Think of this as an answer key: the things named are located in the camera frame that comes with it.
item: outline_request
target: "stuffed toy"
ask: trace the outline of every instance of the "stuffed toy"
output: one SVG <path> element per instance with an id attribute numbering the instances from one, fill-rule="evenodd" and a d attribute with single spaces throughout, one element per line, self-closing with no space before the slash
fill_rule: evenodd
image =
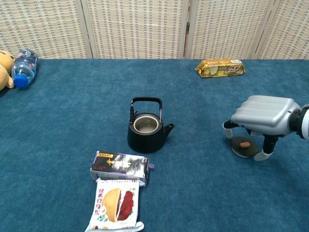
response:
<path id="1" fill-rule="evenodd" d="M 0 50 L 0 90 L 4 87 L 14 88 L 13 79 L 10 76 L 14 61 L 15 58 L 9 52 Z"/>

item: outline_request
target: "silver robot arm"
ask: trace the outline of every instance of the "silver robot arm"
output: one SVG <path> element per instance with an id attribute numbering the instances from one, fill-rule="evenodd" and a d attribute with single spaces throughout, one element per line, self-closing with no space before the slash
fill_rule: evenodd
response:
<path id="1" fill-rule="evenodd" d="M 309 139 L 309 105 L 300 108 L 291 98 L 250 96 L 231 119 L 223 123 L 227 138 L 233 138 L 232 129 L 243 127 L 250 135 L 263 135 L 263 149 L 254 156 L 256 161 L 268 159 L 276 142 L 292 132 Z"/>

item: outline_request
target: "bottle label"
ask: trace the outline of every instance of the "bottle label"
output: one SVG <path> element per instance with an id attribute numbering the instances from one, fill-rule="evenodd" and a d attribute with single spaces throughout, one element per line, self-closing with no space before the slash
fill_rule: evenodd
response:
<path id="1" fill-rule="evenodd" d="M 27 62 L 29 63 L 29 67 L 33 70 L 34 72 L 37 68 L 37 64 L 38 64 L 38 56 L 35 52 L 31 51 L 31 50 L 21 50 L 18 52 L 17 56 L 16 56 L 16 60 L 18 59 L 24 59 L 25 57 L 27 57 Z"/>

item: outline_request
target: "dark round lid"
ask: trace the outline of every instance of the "dark round lid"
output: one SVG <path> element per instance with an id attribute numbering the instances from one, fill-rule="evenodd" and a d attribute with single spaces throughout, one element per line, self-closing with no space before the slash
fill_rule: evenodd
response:
<path id="1" fill-rule="evenodd" d="M 249 147 L 240 147 L 241 143 L 249 143 Z M 231 142 L 233 152 L 243 158 L 248 158 L 257 154 L 257 145 L 246 137 L 234 137 Z"/>

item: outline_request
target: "woven panel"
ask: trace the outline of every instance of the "woven panel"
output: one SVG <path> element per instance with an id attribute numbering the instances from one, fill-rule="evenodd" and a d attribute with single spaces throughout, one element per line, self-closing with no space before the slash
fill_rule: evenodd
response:
<path id="1" fill-rule="evenodd" d="M 87 58 L 74 0 L 0 1 L 0 49 L 40 58 Z"/>
<path id="2" fill-rule="evenodd" d="M 259 58 L 309 58 L 309 1 L 281 1 Z"/>
<path id="3" fill-rule="evenodd" d="M 190 58 L 249 58 L 270 0 L 198 1 Z"/>
<path id="4" fill-rule="evenodd" d="M 99 58 L 177 58 L 181 0 L 88 0 Z"/>

